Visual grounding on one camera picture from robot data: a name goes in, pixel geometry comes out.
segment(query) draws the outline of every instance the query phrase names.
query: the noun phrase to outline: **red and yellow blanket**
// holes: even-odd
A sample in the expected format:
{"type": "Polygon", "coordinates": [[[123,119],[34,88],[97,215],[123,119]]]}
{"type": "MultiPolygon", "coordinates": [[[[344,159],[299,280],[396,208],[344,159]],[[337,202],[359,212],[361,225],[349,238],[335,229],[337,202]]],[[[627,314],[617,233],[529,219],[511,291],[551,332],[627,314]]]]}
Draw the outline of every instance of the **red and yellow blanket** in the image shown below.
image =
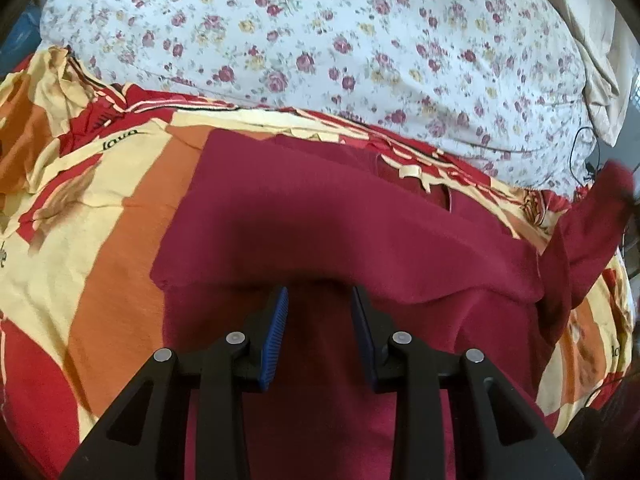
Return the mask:
{"type": "MultiPolygon", "coordinates": [[[[425,193],[442,185],[475,200],[540,253],[570,207],[376,126],[106,86],[66,50],[37,54],[0,85],[0,366],[2,414],[49,478],[162,346],[164,298],[149,272],[216,128],[375,150],[425,193]]],[[[627,300],[614,257],[542,376],[536,402],[556,433],[629,366],[627,300]]]]}

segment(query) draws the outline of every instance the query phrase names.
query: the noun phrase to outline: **blue object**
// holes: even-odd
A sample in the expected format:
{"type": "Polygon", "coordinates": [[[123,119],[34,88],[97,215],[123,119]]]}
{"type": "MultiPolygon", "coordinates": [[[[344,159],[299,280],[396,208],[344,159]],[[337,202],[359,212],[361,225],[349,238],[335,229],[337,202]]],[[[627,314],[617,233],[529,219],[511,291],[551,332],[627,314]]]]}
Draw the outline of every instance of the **blue object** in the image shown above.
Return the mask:
{"type": "Polygon", "coordinates": [[[287,323],[287,314],[289,313],[289,291],[283,286],[276,299],[271,325],[267,332],[267,337],[262,345],[262,359],[260,363],[260,377],[258,382],[260,388],[265,391],[276,374],[278,365],[278,356],[280,355],[280,346],[282,345],[282,337],[284,336],[284,327],[287,323]]]}
{"type": "Polygon", "coordinates": [[[38,7],[29,4],[0,46],[0,80],[12,72],[25,57],[36,51],[41,41],[41,14],[38,7]]]}

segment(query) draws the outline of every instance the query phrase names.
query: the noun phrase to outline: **beige cloth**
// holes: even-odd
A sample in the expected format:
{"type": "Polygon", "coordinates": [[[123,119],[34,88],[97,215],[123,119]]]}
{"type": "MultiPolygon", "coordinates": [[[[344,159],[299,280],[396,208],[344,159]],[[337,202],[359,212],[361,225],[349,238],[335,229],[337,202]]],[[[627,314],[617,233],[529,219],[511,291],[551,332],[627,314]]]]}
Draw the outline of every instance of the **beige cloth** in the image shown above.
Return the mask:
{"type": "Polygon", "coordinates": [[[636,74],[638,42],[611,0],[549,0],[577,41],[596,134],[615,145],[636,74]]]}

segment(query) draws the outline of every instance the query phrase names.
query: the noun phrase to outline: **orange stripe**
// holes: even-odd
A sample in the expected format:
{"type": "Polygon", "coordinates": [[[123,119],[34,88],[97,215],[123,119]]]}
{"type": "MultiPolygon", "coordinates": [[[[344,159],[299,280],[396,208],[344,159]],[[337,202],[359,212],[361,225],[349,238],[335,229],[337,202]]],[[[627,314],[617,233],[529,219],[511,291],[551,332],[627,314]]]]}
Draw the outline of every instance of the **orange stripe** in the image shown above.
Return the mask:
{"type": "Polygon", "coordinates": [[[0,105],[0,119],[6,119],[0,139],[0,194],[22,189],[27,173],[52,141],[45,109],[29,98],[30,83],[30,75],[20,74],[9,97],[0,105]]]}
{"type": "Polygon", "coordinates": [[[102,415],[162,345],[163,296],[149,278],[200,150],[172,138],[130,198],[86,279],[64,369],[78,401],[102,415]]]}
{"type": "Polygon", "coordinates": [[[561,404],[573,404],[590,393],[607,373],[604,343],[588,300],[571,312],[560,345],[565,372],[561,404]]]}
{"type": "MultiPolygon", "coordinates": [[[[193,126],[173,126],[169,124],[164,130],[188,146],[201,150],[204,148],[207,139],[209,139],[209,134],[217,129],[206,124],[195,124],[193,126]]],[[[251,130],[233,131],[256,140],[271,139],[274,136],[274,134],[267,132],[252,132],[251,130]]]]}

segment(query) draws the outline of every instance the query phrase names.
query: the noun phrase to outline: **white floral fabric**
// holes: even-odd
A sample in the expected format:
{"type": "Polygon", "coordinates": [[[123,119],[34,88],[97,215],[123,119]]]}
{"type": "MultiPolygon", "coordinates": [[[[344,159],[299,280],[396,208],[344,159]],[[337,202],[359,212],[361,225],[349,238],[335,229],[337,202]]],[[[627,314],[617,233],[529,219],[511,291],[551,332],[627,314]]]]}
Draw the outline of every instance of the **white floral fabric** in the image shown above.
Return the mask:
{"type": "Polygon", "coordinates": [[[546,0],[48,0],[41,33],[107,82],[341,114],[516,186],[571,196],[594,145],[546,0]]]}

